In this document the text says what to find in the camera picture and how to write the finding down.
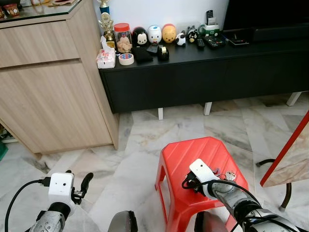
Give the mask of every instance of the red table edge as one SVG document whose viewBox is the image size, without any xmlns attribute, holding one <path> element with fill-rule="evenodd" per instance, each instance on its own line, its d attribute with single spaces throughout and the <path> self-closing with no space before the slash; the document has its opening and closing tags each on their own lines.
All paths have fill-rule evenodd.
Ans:
<svg viewBox="0 0 309 232">
<path fill-rule="evenodd" d="M 271 167 L 268 169 L 268 171 L 265 173 L 264 177 L 262 178 L 260 184 L 263 186 L 271 173 L 275 170 L 279 162 L 282 160 L 284 155 L 287 153 L 287 151 L 290 149 L 290 147 L 293 145 L 295 140 L 298 138 L 300 133 L 303 131 L 307 123 L 309 122 L 309 110 L 307 111 L 306 115 L 304 118 L 301 120 L 299 125 L 297 126 L 296 130 L 293 132 L 292 136 L 288 140 L 288 142 L 285 144 L 279 155 L 277 156 L 276 160 L 272 163 Z"/>
</svg>

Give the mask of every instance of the glass countertop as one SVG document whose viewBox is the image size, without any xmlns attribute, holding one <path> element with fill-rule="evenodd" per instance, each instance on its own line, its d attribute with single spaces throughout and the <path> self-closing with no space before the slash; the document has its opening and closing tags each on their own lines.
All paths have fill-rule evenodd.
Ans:
<svg viewBox="0 0 309 232">
<path fill-rule="evenodd" d="M 0 23 L 18 21 L 23 19 L 31 19 L 31 18 L 49 17 L 55 15 L 67 15 L 81 1 L 82 0 L 75 0 L 71 4 L 66 4 L 62 6 L 47 6 L 48 4 L 50 4 L 50 2 L 38 6 L 32 6 L 30 3 L 30 6 L 23 6 L 23 8 L 19 11 L 19 16 L 17 17 L 5 16 L 4 19 L 0 19 Z"/>
</svg>

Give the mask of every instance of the glass jar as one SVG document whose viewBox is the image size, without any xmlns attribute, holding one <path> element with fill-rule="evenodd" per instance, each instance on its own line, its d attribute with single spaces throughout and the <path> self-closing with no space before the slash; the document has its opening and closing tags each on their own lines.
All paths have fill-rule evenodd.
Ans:
<svg viewBox="0 0 309 232">
<path fill-rule="evenodd" d="M 117 43 L 117 50 L 121 53 L 130 53 L 132 39 L 128 23 L 118 23 L 114 26 L 114 35 Z"/>
</svg>

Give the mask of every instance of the trophy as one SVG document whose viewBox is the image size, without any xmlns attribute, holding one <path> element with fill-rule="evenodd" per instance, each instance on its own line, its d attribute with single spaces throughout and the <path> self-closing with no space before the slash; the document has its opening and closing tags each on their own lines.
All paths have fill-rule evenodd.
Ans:
<svg viewBox="0 0 309 232">
<path fill-rule="evenodd" d="M 111 20 L 110 15 L 107 12 L 101 14 L 101 21 L 98 21 L 100 26 L 104 29 L 104 37 L 106 38 L 106 43 L 109 47 L 116 48 L 115 38 L 112 32 L 113 20 Z"/>
<path fill-rule="evenodd" d="M 110 13 L 110 7 L 107 5 L 109 0 L 98 0 L 100 3 L 100 11 L 101 13 Z"/>
</svg>

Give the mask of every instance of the black remote control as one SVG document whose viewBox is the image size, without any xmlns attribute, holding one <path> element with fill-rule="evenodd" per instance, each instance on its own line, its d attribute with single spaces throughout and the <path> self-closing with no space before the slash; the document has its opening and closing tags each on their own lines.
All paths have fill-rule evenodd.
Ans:
<svg viewBox="0 0 309 232">
<path fill-rule="evenodd" d="M 197 47 L 200 49 L 205 47 L 205 44 L 202 39 L 197 39 Z"/>
<path fill-rule="evenodd" d="M 225 46 L 225 42 L 218 37 L 203 36 L 203 40 L 211 49 Z"/>
<path fill-rule="evenodd" d="M 206 23 L 208 25 L 208 19 L 213 18 L 213 10 L 206 11 Z"/>
</svg>

